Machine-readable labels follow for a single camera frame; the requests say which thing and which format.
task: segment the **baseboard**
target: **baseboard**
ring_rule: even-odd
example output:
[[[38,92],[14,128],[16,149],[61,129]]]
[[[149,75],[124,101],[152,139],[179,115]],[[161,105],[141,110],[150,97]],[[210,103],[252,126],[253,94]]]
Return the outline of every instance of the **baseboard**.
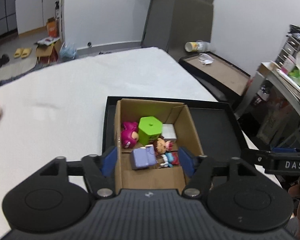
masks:
[[[31,31],[28,31],[28,32],[25,32],[25,33],[20,33],[19,34],[19,37],[26,37],[26,36],[29,36],[29,35],[32,35],[32,34],[35,34],[35,33],[40,33],[44,30],[47,30],[47,28],[45,26],[43,27],[40,27],[40,28],[37,28],[37,29],[34,29],[34,30],[31,30]]]
[[[91,48],[82,48],[77,50],[78,56],[83,56],[87,54],[96,54],[96,53],[109,53],[117,52],[127,49],[137,49],[141,47],[141,41],[134,42],[123,42],[123,43],[114,43],[100,46],[93,46]]]

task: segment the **pink dinosaur toy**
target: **pink dinosaur toy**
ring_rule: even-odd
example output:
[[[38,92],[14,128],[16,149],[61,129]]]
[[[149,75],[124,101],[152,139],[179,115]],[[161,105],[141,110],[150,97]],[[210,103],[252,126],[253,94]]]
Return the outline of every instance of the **pink dinosaur toy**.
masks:
[[[123,131],[121,132],[121,142],[123,148],[133,148],[139,140],[138,123],[123,122]]]

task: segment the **green toy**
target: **green toy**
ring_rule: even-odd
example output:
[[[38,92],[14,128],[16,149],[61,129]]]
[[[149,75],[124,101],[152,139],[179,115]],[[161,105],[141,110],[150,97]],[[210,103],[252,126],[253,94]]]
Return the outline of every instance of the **green toy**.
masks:
[[[139,142],[146,146],[149,142],[157,140],[162,133],[162,122],[154,116],[142,117],[138,125]]]

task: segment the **purple toy block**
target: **purple toy block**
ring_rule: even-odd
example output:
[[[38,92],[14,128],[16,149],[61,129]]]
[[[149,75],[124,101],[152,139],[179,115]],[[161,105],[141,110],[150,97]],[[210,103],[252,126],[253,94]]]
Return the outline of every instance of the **purple toy block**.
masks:
[[[130,153],[130,162],[133,170],[145,169],[156,165],[154,146],[147,145],[146,147],[134,149]]]

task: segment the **white cabinet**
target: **white cabinet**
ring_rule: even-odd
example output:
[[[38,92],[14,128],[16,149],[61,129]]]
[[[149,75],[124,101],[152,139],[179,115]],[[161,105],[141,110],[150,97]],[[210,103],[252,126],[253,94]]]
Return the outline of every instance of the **white cabinet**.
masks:
[[[46,24],[49,18],[55,16],[56,1],[59,0],[42,0],[43,23]]]
[[[18,33],[43,27],[42,0],[16,0]]]
[[[16,0],[18,33],[44,27],[54,17],[55,2],[58,0]]]

